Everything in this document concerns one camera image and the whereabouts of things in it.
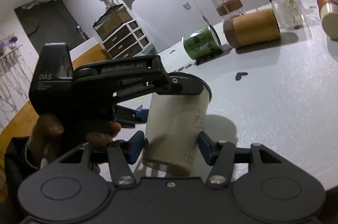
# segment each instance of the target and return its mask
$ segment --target hanging decoration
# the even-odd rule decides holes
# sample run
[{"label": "hanging decoration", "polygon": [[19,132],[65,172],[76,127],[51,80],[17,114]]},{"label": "hanging decoration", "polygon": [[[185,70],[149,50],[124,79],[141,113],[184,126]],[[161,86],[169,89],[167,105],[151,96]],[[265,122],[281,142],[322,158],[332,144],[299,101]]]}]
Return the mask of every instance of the hanging decoration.
[{"label": "hanging decoration", "polygon": [[33,75],[20,53],[17,40],[14,34],[0,40],[0,133],[20,109],[18,102],[28,101]]}]

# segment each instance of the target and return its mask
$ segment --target white table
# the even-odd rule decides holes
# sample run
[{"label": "white table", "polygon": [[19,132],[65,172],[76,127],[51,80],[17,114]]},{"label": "white table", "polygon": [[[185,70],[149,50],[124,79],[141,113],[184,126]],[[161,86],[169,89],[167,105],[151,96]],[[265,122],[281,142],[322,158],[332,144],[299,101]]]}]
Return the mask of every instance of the white table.
[{"label": "white table", "polygon": [[[232,141],[238,147],[262,143],[309,172],[328,190],[338,185],[338,42],[324,33],[316,0],[302,1],[308,27],[282,30],[279,45],[265,43],[276,46],[259,46],[242,54],[232,49],[182,72],[202,78],[212,90],[203,122],[214,141]],[[227,45],[222,23],[215,29],[222,44]],[[159,55],[167,72],[194,62],[181,42]],[[237,72],[248,75],[236,81]],[[149,103],[147,95],[123,105],[135,109],[141,104],[148,108]],[[145,131],[145,125],[124,129],[119,138],[129,139],[138,129]],[[165,175],[151,173],[141,163],[132,168],[137,169],[136,175]],[[198,153],[192,175],[205,178],[210,168]],[[234,178],[246,172],[247,166],[237,166]]]}]

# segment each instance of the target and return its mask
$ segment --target green can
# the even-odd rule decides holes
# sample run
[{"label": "green can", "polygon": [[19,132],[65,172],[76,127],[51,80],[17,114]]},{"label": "green can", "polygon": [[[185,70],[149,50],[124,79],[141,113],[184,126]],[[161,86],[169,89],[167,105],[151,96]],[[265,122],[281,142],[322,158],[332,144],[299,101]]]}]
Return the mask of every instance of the green can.
[{"label": "green can", "polygon": [[182,42],[185,51],[193,60],[211,53],[222,52],[219,37],[211,25],[183,37]]}]

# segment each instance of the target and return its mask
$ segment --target cartoon monkey drawing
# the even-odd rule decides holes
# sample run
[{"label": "cartoon monkey drawing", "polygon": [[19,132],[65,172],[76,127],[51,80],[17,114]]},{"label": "cartoon monkey drawing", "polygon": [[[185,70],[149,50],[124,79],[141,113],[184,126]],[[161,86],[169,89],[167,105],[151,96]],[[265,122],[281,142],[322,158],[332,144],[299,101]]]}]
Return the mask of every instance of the cartoon monkey drawing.
[{"label": "cartoon monkey drawing", "polygon": [[192,51],[201,51],[208,46],[206,37],[203,34],[192,36],[190,40],[187,41],[187,46]]},{"label": "cartoon monkey drawing", "polygon": [[200,110],[198,110],[198,115],[195,116],[194,127],[199,129],[200,132],[203,130],[203,114]]}]

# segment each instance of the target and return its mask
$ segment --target dark door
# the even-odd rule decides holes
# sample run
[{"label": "dark door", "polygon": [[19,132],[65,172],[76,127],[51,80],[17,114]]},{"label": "dark door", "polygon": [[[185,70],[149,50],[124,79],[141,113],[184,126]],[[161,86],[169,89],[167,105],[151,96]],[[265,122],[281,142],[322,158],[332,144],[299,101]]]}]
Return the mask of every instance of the dark door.
[{"label": "dark door", "polygon": [[63,42],[73,49],[84,42],[77,23],[61,0],[41,3],[31,9],[19,7],[15,12],[39,54],[46,43]]}]

